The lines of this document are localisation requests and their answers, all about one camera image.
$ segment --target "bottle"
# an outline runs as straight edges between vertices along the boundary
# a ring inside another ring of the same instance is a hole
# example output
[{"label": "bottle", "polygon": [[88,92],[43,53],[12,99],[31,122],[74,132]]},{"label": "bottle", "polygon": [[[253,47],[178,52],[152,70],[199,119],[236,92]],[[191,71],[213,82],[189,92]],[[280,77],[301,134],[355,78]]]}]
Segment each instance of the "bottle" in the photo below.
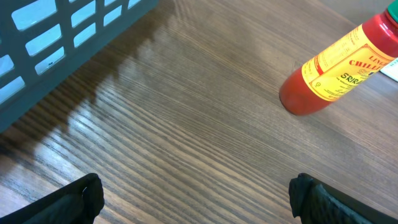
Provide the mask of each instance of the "bottle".
[{"label": "bottle", "polygon": [[398,57],[398,0],[293,72],[279,90],[295,115],[321,110]]}]

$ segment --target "yellow label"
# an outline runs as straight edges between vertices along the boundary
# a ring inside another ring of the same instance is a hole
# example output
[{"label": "yellow label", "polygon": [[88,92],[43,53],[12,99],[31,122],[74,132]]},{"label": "yellow label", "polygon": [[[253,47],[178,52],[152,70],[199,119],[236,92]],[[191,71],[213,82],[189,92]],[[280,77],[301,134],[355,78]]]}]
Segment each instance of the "yellow label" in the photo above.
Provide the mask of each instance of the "yellow label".
[{"label": "yellow label", "polygon": [[360,25],[305,63],[302,74],[317,96],[336,101],[393,60],[370,42]]}]

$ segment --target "white paper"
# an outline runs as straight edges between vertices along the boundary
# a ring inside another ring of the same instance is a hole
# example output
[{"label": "white paper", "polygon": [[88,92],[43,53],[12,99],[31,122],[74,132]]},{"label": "white paper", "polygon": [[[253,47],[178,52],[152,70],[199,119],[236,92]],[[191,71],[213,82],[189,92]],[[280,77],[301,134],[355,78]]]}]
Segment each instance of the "white paper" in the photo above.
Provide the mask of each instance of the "white paper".
[{"label": "white paper", "polygon": [[398,82],[398,58],[386,65],[381,72]]}]

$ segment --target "wooden table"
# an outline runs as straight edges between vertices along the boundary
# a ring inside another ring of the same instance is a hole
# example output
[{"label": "wooden table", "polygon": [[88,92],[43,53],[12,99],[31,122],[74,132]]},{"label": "wooden table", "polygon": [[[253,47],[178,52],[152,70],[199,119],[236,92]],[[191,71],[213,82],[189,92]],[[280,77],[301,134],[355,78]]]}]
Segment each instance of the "wooden table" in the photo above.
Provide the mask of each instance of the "wooden table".
[{"label": "wooden table", "polygon": [[290,73],[355,27],[317,0],[160,0],[0,137],[0,216],[96,172],[97,223],[299,223],[307,172],[398,218],[398,85],[311,116]]}]

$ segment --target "teal plastic crate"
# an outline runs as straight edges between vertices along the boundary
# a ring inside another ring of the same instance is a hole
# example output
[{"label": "teal plastic crate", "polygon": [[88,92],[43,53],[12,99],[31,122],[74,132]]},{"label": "teal plastic crate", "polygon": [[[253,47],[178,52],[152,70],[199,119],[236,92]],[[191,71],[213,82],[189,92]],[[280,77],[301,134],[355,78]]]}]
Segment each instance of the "teal plastic crate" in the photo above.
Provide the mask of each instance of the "teal plastic crate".
[{"label": "teal plastic crate", "polygon": [[0,1],[0,132],[157,1]]}]

